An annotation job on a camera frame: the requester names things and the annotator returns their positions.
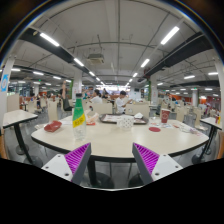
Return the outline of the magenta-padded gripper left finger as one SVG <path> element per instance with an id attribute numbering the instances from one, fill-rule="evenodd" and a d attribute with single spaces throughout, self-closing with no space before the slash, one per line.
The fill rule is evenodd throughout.
<path id="1" fill-rule="evenodd" d="M 84 144 L 63 155 L 57 154 L 42 169 L 79 185 L 91 155 L 91 144 Z"/>

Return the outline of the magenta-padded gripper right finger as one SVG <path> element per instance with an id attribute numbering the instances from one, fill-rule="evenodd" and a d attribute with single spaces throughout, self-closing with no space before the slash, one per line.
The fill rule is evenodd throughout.
<path id="1" fill-rule="evenodd" d="M 168 154 L 159 155 L 137 143 L 133 144 L 132 153 L 145 185 L 182 169 Z"/>

